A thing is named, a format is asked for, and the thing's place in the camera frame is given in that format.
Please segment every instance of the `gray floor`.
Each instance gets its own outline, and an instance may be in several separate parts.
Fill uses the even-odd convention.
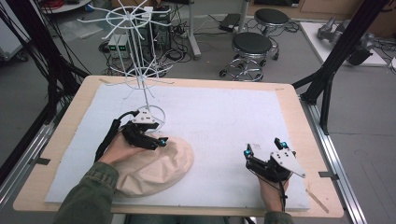
[[[95,18],[75,10],[60,16],[60,21]],[[196,27],[210,18],[196,19]],[[106,69],[106,59],[97,50],[104,31],[88,39],[68,42],[70,48],[93,73]],[[204,31],[220,32],[218,25],[207,22]],[[188,63],[177,63],[167,77],[231,80],[219,77],[219,71],[234,56],[233,35],[197,35],[202,57]],[[304,34],[284,32],[276,40],[281,43],[278,61],[268,60],[262,82],[293,83],[316,72],[321,63]],[[333,81],[329,116],[331,138],[344,165],[346,174],[368,223],[392,223],[396,220],[396,75],[387,67],[342,66]],[[32,61],[9,62],[0,68],[0,164],[39,114],[47,99],[47,84]],[[304,92],[306,87],[297,90]],[[0,211],[0,223],[50,223],[53,213],[25,213],[12,209],[18,191]],[[349,223],[341,218],[296,218],[296,223]]]

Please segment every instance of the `human hand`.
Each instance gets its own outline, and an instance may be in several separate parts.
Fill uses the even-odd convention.
[[[268,180],[265,181],[259,178],[260,194],[262,195],[262,201],[265,204],[265,208],[268,212],[282,212],[283,205],[279,183],[274,183]],[[286,183],[285,181],[282,181],[282,184],[286,191],[289,186],[289,181],[286,181]]]
[[[128,144],[122,133],[118,133],[111,141],[105,154],[98,160],[109,165],[113,165],[119,161],[124,161],[133,155],[144,151],[142,147],[134,147]]]

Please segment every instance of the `beige cloth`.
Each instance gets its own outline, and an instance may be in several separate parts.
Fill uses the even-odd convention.
[[[168,189],[187,173],[192,162],[191,145],[179,137],[169,137],[165,147],[140,152],[116,165],[120,174],[116,194],[142,197]]]

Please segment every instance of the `black cable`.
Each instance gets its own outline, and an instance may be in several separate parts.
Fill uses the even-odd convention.
[[[390,55],[388,55],[385,51],[396,51],[396,42],[386,40],[384,38],[378,38],[375,41],[377,44],[375,44],[375,47],[378,49],[381,49],[381,51],[389,58],[392,59]]]
[[[29,53],[29,55],[31,56],[31,58],[34,60],[35,65],[37,66],[38,70],[40,71],[40,73],[43,75],[43,77],[49,81],[49,73],[48,73],[48,67],[47,65],[44,63],[44,65],[46,65],[46,68],[43,67],[43,64],[37,59],[37,57],[34,54],[34,51],[29,47],[29,45],[23,40],[23,38],[18,35],[18,31],[14,28],[13,23],[10,20],[10,17],[8,16],[7,12],[5,10],[3,10],[3,5],[1,5],[2,7],[2,11],[0,11],[0,18],[3,19],[4,23],[6,24],[6,26],[9,28],[9,30],[20,40],[21,44],[23,45],[23,47],[27,50],[27,52]]]
[[[102,42],[99,45],[98,50],[103,52],[103,53],[109,53],[110,49],[108,48],[108,42],[109,42],[109,40],[105,40],[104,42]]]
[[[98,149],[96,150],[95,153],[95,160],[94,161],[98,161],[103,154],[105,153],[108,145],[110,145],[111,141],[113,140],[113,138],[117,135],[117,133],[119,132],[119,128],[121,125],[121,120],[128,115],[134,115],[136,116],[137,114],[139,114],[138,111],[129,111],[126,112],[124,114],[122,114],[118,119],[113,119],[113,122],[111,123],[110,129],[108,130],[105,139],[103,140],[103,142],[99,145]]]
[[[216,18],[214,18],[213,16],[211,16],[211,15],[207,15],[207,16],[210,17],[210,18],[212,18],[214,21],[216,21],[216,22],[218,22],[218,23],[221,23],[221,21],[216,20]]]
[[[75,52],[73,50],[71,50],[70,47],[67,45],[67,43],[64,41],[64,37],[62,36],[61,29],[59,28],[59,25],[58,25],[58,22],[56,21],[56,19],[55,19],[55,24],[52,24],[52,22],[50,22],[49,20],[47,20],[47,22],[51,25],[51,27],[55,30],[56,34],[59,36],[62,44],[64,45],[64,48],[66,49],[66,54],[68,56],[70,63],[74,65],[73,59],[70,56],[70,53],[71,53],[76,58],[76,60],[79,62],[79,64],[81,64],[81,66],[88,72],[88,74],[91,75],[92,73],[90,72],[90,70],[88,70],[88,68],[81,62],[81,60],[78,58],[78,56],[75,54]]]
[[[295,21],[289,21],[286,26],[284,27],[284,30],[289,33],[297,33],[299,30],[301,30],[301,27],[297,22]]]
[[[248,224],[256,224],[250,217],[244,217]]]
[[[254,19],[250,19],[250,20],[248,20],[247,22],[245,22],[245,26],[247,27],[247,32],[248,32],[248,29],[257,28],[257,26],[259,25],[258,23],[256,23],[254,26],[248,26],[248,24],[249,24],[251,21],[255,21],[255,20],[254,20]]]
[[[277,182],[279,184],[279,190],[280,190],[280,201],[282,203],[282,212],[285,212],[285,207],[286,207],[286,199],[288,196],[285,193],[285,188],[283,187],[282,180],[279,178],[279,175],[277,174],[277,171],[274,167],[272,167],[273,172],[276,175]]]
[[[177,48],[176,48],[176,49],[168,50],[167,52],[169,52],[169,53],[167,53],[165,56],[166,56],[166,58],[168,58],[168,59],[171,59],[171,60],[173,60],[173,61],[178,61],[178,62],[181,63],[181,60],[183,60],[184,57],[185,57],[186,55],[189,55],[189,56],[190,56],[190,54],[188,53],[188,47],[187,47],[186,45],[182,44],[182,43],[178,43],[178,42],[176,41],[176,35],[173,36],[172,40],[173,40],[174,43],[177,45]],[[174,53],[174,54],[175,54],[175,53],[179,53],[179,56],[178,56],[178,57],[174,57],[174,56],[171,55],[172,53]]]
[[[106,66],[107,66],[107,69],[105,69],[105,70],[103,70],[102,71],[102,75],[105,75],[105,76],[112,76],[113,74],[112,74],[112,69],[110,68],[110,66],[111,66],[111,64],[110,64],[110,58],[111,58],[111,55],[108,55],[108,57],[105,55],[105,53],[103,52],[103,55],[105,56],[105,58],[106,58]]]

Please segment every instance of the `green sleeve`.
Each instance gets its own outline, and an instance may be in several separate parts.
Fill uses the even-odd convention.
[[[293,220],[287,213],[268,212],[265,214],[264,224],[293,224]]]
[[[112,166],[96,162],[67,194],[53,223],[110,223],[110,208],[118,178],[119,174]]]

